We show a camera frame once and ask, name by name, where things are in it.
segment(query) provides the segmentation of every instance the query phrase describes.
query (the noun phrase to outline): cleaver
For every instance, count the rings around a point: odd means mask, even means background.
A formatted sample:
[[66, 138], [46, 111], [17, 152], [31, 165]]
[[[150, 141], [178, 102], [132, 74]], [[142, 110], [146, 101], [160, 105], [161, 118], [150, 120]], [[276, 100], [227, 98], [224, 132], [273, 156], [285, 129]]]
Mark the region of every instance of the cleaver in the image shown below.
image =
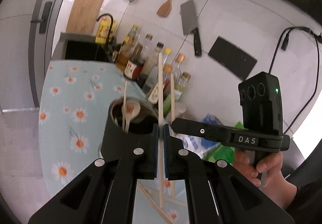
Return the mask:
[[180, 8], [183, 34], [185, 36], [190, 33], [194, 35], [194, 55], [200, 57], [202, 50], [194, 0], [188, 0], [181, 4]]

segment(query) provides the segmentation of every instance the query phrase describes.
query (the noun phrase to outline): black sleeve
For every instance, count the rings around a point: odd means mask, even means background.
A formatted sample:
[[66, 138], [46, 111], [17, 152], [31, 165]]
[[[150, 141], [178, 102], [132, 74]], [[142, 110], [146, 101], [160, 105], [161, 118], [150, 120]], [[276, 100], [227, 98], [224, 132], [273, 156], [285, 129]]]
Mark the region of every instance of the black sleeve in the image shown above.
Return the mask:
[[295, 224], [322, 223], [322, 179], [298, 188], [286, 212]]

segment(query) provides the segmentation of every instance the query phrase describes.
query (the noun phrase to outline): metal pivot bolt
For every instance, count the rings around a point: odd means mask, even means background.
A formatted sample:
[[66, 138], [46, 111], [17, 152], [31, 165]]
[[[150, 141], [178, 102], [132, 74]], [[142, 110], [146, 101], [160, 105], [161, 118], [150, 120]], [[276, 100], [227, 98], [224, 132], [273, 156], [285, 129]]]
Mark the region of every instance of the metal pivot bolt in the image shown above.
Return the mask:
[[181, 149], [178, 151], [179, 155], [181, 156], [187, 156], [189, 151], [187, 151], [186, 149]]
[[141, 155], [143, 154], [144, 150], [142, 148], [136, 148], [135, 150], [133, 150], [135, 155]]
[[220, 160], [220, 161], [217, 161], [217, 165], [221, 168], [225, 168], [227, 166], [227, 162]]
[[97, 159], [95, 160], [94, 164], [96, 167], [101, 167], [105, 164], [105, 161], [103, 159]]

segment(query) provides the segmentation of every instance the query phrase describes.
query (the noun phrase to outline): floral tablecloth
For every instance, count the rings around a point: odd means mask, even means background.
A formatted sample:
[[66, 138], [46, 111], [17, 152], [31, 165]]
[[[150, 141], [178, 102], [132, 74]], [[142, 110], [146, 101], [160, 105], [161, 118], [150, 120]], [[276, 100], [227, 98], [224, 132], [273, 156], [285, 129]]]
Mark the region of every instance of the floral tablecloth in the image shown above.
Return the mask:
[[[75, 60], [52, 61], [41, 95], [39, 145], [43, 175], [51, 196], [57, 194], [98, 156], [110, 103], [122, 96], [125, 79], [115, 65]], [[136, 83], [127, 96], [144, 99]], [[175, 196], [165, 181], [165, 206], [158, 208], [158, 180], [140, 180], [133, 223], [189, 223], [184, 181]]]

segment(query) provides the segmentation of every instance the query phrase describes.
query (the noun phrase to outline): door handle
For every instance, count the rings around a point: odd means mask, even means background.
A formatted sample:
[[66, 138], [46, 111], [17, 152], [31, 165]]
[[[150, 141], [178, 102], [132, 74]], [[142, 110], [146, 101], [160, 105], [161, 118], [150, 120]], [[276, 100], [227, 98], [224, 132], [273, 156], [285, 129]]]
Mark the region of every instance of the door handle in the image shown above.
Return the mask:
[[30, 21], [30, 23], [40, 23], [39, 34], [46, 33], [48, 17], [49, 17], [49, 13], [50, 13], [50, 9], [52, 7], [52, 4], [53, 4], [52, 1], [47, 1], [43, 7], [41, 19]]

